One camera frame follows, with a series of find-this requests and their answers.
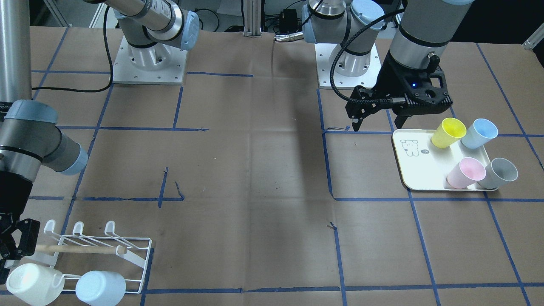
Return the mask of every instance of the cartoon bear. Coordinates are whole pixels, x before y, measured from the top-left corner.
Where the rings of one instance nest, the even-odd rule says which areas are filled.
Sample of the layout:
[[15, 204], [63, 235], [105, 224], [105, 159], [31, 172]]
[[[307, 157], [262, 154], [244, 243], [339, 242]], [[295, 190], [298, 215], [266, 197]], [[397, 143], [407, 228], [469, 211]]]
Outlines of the cartoon bear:
[[400, 143], [403, 145], [404, 151], [408, 156], [419, 156], [419, 150], [417, 147], [417, 140], [401, 140]]

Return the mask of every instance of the tray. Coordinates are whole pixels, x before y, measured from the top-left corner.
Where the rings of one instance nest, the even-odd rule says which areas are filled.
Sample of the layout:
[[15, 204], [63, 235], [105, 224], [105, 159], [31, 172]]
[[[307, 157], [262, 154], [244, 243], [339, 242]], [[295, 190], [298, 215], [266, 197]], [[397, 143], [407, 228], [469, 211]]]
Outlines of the tray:
[[469, 149], [460, 141], [448, 148], [439, 149], [431, 142], [435, 130], [399, 129], [393, 132], [392, 142], [404, 184], [418, 191], [494, 191], [474, 183], [455, 189], [446, 176], [464, 157], [473, 157], [484, 167], [490, 163], [484, 146]]

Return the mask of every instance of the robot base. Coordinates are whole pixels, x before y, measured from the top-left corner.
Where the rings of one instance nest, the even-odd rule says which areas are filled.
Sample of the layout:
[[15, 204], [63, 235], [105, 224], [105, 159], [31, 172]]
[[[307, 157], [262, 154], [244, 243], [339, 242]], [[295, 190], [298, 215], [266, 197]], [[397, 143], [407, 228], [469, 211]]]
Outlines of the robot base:
[[[329, 57], [337, 46], [337, 44], [315, 44], [316, 46], [316, 64], [317, 77], [319, 79], [319, 88], [331, 89], [329, 73], [331, 71], [331, 63]], [[352, 90], [357, 85], [362, 85], [365, 88], [372, 88], [376, 85], [376, 79], [380, 73], [381, 63], [378, 57], [376, 45], [372, 46], [370, 51], [370, 65], [367, 71], [359, 77], [347, 77], [335, 72], [335, 85], [338, 89]]]
[[113, 65], [113, 82], [117, 84], [182, 85], [186, 74], [187, 51], [171, 48], [172, 58], [158, 70], [138, 69], [129, 55], [129, 45], [123, 37]]

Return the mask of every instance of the pink cup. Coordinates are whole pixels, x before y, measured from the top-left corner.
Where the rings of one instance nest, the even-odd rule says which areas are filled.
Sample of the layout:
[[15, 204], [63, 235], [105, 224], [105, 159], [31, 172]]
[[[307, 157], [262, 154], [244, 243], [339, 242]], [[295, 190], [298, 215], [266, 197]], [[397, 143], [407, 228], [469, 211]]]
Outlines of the pink cup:
[[448, 183], [456, 189], [463, 189], [485, 178], [485, 167], [477, 159], [463, 158], [448, 174]]

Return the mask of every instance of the white wire rack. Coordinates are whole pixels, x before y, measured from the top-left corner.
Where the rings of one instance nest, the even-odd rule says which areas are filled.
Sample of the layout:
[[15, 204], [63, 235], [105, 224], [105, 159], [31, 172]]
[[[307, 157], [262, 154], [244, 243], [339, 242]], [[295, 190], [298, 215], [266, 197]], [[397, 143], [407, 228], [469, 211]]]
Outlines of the white wire rack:
[[[121, 237], [115, 233], [115, 222], [108, 221], [106, 227], [104, 228], [105, 236], [87, 236], [83, 234], [83, 222], [76, 222], [72, 235], [60, 235], [55, 231], [55, 220], [49, 220], [45, 224], [44, 234], [55, 239], [58, 246], [80, 246], [85, 248], [95, 248], [95, 250], [104, 250], [104, 248], [111, 248], [109, 253], [115, 254], [116, 256], [123, 258], [126, 261], [129, 261], [142, 269], [142, 274], [140, 279], [125, 279], [125, 281], [139, 283], [138, 290], [127, 290], [125, 293], [141, 293], [144, 286], [144, 279], [147, 273], [147, 266], [149, 262], [149, 256], [151, 252], [151, 238], [144, 237]], [[145, 247], [138, 247], [134, 242], [145, 241]], [[134, 251], [145, 251], [145, 256], [141, 257], [140, 255], [132, 252]], [[95, 253], [93, 249], [89, 249], [85, 253]], [[53, 255], [48, 255], [43, 252], [36, 251], [34, 255], [27, 257], [33, 261], [41, 262], [49, 267], [54, 268], [57, 264], [59, 252], [55, 252]], [[63, 274], [65, 279], [79, 279], [81, 276], [74, 274]], [[63, 291], [75, 291], [71, 289], [65, 289]]]

